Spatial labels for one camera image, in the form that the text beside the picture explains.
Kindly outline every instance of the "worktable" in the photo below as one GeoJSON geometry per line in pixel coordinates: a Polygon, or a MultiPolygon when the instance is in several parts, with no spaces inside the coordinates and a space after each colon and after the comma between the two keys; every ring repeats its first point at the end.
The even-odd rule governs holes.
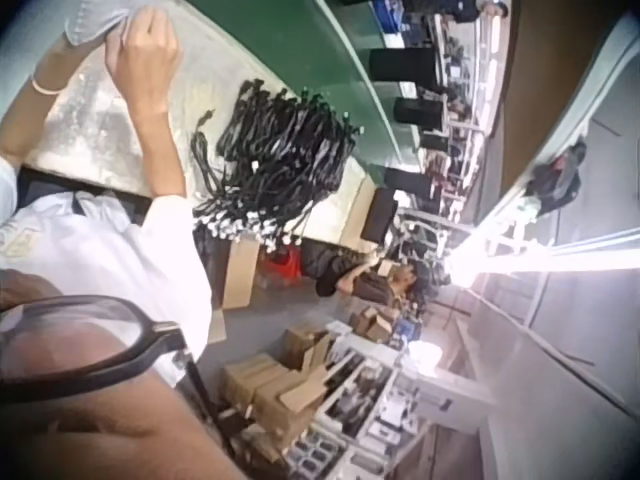
{"type": "MultiPolygon", "coordinates": [[[[198,119],[207,110],[215,110],[212,120],[203,128],[213,154],[244,81],[261,78],[265,87],[274,92],[286,86],[195,8],[176,1],[166,2],[165,6],[185,52],[171,92],[170,117],[189,199],[195,206],[205,191],[189,153],[189,140],[198,119]]],[[[137,137],[126,104],[109,78],[103,59],[102,49],[95,52],[61,95],[29,165],[46,173],[148,196],[137,137]]],[[[213,165],[221,171],[222,159],[215,159],[213,165]]],[[[364,225],[373,191],[368,175],[350,158],[340,190],[319,204],[296,233],[361,248],[358,226],[364,225]]]]}

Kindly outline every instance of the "pile of black cables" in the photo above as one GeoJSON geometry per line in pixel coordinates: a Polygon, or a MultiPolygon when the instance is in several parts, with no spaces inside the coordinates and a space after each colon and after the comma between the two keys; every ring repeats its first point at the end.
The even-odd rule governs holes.
{"type": "Polygon", "coordinates": [[[361,130],[345,114],[341,120],[321,95],[303,91],[300,98],[245,82],[229,125],[216,145],[224,169],[216,175],[208,142],[198,122],[191,152],[208,198],[195,209],[198,223],[214,237],[239,240],[252,232],[269,250],[291,243],[287,231],[305,222],[313,207],[337,192],[346,160],[361,130]]]}

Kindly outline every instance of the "white bracelet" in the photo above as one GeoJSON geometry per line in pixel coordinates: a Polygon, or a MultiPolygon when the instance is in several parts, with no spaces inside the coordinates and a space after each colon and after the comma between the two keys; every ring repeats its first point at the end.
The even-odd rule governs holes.
{"type": "Polygon", "coordinates": [[[42,95],[46,95],[48,97],[57,97],[62,92],[64,92],[67,88],[67,87],[64,87],[62,90],[58,90],[58,91],[47,90],[46,88],[42,88],[40,85],[38,85],[38,82],[36,82],[35,73],[31,74],[31,86],[35,89],[36,92],[42,95]]]}

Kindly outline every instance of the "brown panel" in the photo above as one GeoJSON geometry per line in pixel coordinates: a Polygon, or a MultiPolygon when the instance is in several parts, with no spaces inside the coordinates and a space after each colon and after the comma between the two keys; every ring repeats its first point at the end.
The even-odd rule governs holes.
{"type": "Polygon", "coordinates": [[[618,0],[520,0],[504,99],[502,192],[525,170],[570,104],[625,11],[618,0]]]}

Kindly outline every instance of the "white shirt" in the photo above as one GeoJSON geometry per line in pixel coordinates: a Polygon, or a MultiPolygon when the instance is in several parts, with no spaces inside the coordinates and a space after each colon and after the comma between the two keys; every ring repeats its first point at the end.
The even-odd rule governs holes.
{"type": "MultiPolygon", "coordinates": [[[[40,276],[67,295],[129,300],[154,321],[178,323],[194,358],[202,354],[211,288],[186,199],[155,199],[142,227],[129,222],[115,198],[88,193],[76,195],[87,216],[74,214],[73,194],[62,193],[40,198],[3,222],[16,197],[6,166],[0,158],[0,270],[40,276]]],[[[172,358],[163,356],[155,367],[173,386],[184,373],[172,358]]]]}

